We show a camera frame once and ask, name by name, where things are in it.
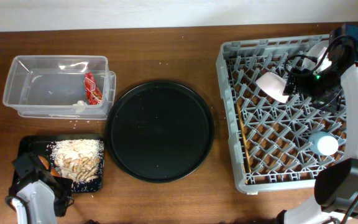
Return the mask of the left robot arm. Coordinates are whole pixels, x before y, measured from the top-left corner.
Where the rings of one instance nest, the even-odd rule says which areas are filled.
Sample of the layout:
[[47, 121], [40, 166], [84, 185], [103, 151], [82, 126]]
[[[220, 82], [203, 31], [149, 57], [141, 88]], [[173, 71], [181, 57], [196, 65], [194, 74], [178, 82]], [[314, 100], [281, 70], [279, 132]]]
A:
[[72, 183], [45, 172], [32, 173], [16, 179], [4, 200], [15, 211], [18, 224], [56, 223], [74, 204]]

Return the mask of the black rectangular tray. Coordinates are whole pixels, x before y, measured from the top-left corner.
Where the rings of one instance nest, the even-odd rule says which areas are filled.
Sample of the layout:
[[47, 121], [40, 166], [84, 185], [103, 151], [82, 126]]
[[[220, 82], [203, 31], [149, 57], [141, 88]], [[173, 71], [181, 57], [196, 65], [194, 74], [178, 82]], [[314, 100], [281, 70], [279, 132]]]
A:
[[33, 152], [38, 156], [43, 156], [49, 160], [53, 167], [53, 162], [49, 158], [50, 151], [47, 146], [55, 141], [71, 140], [71, 139], [100, 139], [104, 141], [100, 134], [61, 134], [53, 136], [26, 136], [19, 144], [18, 155], [25, 152]]

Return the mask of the light blue cup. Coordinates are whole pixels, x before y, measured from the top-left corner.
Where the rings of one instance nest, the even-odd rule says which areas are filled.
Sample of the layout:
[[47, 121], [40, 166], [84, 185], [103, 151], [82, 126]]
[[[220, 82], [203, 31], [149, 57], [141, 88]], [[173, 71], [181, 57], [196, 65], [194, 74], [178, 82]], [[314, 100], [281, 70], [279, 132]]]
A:
[[339, 143], [337, 139], [330, 133], [318, 131], [309, 138], [312, 143], [310, 150], [319, 156], [330, 156], [337, 152]]

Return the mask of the white tissue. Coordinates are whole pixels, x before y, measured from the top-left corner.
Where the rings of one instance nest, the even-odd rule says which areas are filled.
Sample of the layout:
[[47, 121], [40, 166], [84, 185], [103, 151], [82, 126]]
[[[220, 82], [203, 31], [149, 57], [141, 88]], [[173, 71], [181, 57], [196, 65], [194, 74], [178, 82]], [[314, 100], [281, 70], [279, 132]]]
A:
[[86, 109], [87, 105], [87, 102], [83, 100], [78, 100], [75, 104], [73, 104], [75, 113], [82, 113]]

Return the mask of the wooden chopstick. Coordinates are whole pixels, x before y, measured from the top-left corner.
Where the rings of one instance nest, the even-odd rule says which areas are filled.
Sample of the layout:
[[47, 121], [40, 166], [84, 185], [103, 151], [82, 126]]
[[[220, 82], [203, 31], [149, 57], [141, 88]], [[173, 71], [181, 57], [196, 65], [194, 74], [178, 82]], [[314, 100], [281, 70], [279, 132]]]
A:
[[250, 167], [250, 159], [249, 159], [249, 153], [247, 150], [247, 141], [246, 141], [246, 137], [244, 134], [244, 131], [241, 131], [242, 134], [242, 142], [244, 144], [244, 152], [245, 152], [245, 156], [246, 156], [246, 163], [247, 163], [247, 173], [251, 174], [252, 173], [252, 169]]
[[236, 108], [237, 108], [237, 112], [238, 112], [238, 117], [239, 117], [239, 122], [240, 122], [240, 128], [241, 128], [241, 135], [242, 135], [242, 142], [244, 145], [244, 154], [245, 154], [245, 161], [246, 161], [246, 174], [251, 174], [251, 168], [250, 168], [250, 161], [249, 161], [249, 153], [247, 151], [247, 140], [246, 140], [246, 136], [245, 136], [245, 131], [244, 131], [244, 123], [243, 123], [243, 119], [242, 119], [242, 113], [241, 113], [241, 108], [239, 106], [238, 103], [236, 103]]

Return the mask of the white bowl with food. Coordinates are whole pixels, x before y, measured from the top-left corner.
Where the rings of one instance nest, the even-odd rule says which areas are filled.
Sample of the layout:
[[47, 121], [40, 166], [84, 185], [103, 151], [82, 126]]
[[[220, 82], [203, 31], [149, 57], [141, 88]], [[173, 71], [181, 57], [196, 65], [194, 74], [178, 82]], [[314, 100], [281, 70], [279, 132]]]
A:
[[287, 102], [289, 96], [283, 94], [287, 83], [277, 74], [272, 72], [266, 72], [255, 82], [262, 91], [264, 91], [274, 100], [277, 100], [281, 103]]

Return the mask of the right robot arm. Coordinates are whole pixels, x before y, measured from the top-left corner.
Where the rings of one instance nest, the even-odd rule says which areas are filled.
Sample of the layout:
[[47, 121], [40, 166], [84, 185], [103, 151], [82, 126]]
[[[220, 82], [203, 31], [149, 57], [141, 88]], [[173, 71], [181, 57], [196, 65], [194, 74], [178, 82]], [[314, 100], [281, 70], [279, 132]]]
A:
[[329, 112], [346, 104], [346, 148], [343, 161], [322, 170], [314, 195], [299, 207], [281, 211], [275, 223], [346, 223], [358, 219], [358, 26], [331, 31], [324, 54], [310, 56], [312, 69], [286, 69], [289, 95], [309, 96], [313, 106]]

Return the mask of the red snack wrapper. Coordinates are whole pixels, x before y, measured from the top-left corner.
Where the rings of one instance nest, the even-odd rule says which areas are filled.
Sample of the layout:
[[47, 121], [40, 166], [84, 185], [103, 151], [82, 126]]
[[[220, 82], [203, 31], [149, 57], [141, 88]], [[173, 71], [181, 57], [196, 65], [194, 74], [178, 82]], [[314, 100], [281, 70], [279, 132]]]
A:
[[91, 72], [85, 74], [84, 79], [85, 91], [88, 103], [98, 105], [102, 102], [102, 93], [96, 85], [96, 80]]

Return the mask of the orange carrot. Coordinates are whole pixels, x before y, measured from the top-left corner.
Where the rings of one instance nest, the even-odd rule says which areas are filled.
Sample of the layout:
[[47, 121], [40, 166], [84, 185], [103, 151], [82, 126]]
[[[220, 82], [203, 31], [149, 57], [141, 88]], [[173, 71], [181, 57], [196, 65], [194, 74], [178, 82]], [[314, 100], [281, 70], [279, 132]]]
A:
[[60, 177], [60, 174], [50, 165], [49, 161], [45, 157], [38, 156], [38, 158], [40, 159], [44, 167], [51, 173], [52, 176]]

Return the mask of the grey plate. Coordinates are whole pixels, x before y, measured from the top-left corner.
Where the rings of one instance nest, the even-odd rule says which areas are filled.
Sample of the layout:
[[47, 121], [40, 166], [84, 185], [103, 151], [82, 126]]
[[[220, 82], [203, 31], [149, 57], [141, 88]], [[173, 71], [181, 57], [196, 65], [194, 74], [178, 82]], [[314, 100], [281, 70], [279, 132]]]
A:
[[[324, 40], [321, 41], [319, 43], [317, 43], [316, 45], [314, 45], [308, 52], [307, 52], [307, 56], [311, 56], [311, 57], [317, 57], [318, 61], [316, 63], [314, 63], [313, 61], [311, 61], [308, 58], [305, 58], [303, 60], [302, 63], [302, 68], [308, 69], [308, 70], [312, 70], [317, 63], [319, 63], [323, 57], [323, 54], [325, 53], [325, 51], [327, 50], [329, 45], [329, 41], [328, 40]], [[322, 72], [323, 70], [325, 70], [326, 68], [328, 68], [331, 65], [331, 61], [328, 59], [328, 56], [326, 56], [322, 62], [322, 64], [320, 65], [319, 68], [316, 69], [315, 74]]]

